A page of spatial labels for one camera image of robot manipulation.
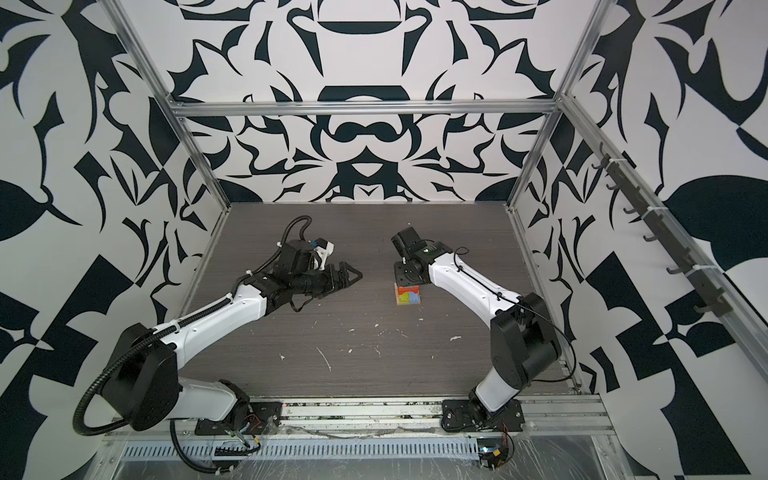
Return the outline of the natural wood long block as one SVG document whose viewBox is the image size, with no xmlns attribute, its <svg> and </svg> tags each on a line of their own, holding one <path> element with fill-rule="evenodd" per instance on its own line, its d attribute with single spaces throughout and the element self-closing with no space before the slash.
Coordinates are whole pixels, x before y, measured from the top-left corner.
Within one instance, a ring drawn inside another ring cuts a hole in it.
<svg viewBox="0 0 768 480">
<path fill-rule="evenodd" d="M 398 306 L 420 304 L 420 287 L 395 285 L 395 300 Z"/>
</svg>

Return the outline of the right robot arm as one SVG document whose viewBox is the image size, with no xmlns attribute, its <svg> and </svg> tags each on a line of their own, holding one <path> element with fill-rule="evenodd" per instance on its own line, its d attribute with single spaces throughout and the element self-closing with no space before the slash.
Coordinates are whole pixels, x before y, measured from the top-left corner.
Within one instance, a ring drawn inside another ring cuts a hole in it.
<svg viewBox="0 0 768 480">
<path fill-rule="evenodd" d="M 408 227 L 392 237 L 400 257 L 394 264 L 400 287 L 434 285 L 451 294 L 488 327 L 492 367 L 461 407 L 443 414 L 447 431 L 499 429 L 516 417 L 516 397 L 558 362 L 560 330 L 537 294 L 522 296 L 470 267 L 457 250 L 422 238 Z"/>
</svg>

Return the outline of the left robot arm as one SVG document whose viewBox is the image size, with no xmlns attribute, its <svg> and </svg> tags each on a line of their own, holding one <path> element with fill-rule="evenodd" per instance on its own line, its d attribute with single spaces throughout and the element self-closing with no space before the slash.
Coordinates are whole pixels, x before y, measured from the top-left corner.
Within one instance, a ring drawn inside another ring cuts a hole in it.
<svg viewBox="0 0 768 480">
<path fill-rule="evenodd" d="M 265 266 L 247 271 L 220 299 L 153 328 L 127 328 L 96 394 L 135 431 L 182 419 L 242 429 L 250 414 L 250 400 L 242 389 L 226 380 L 186 379 L 180 369 L 230 333 L 285 305 L 300 311 L 296 296 L 311 302 L 361 280 L 362 272 L 348 263 L 329 263 L 333 249 L 324 239 L 287 241 Z"/>
</svg>

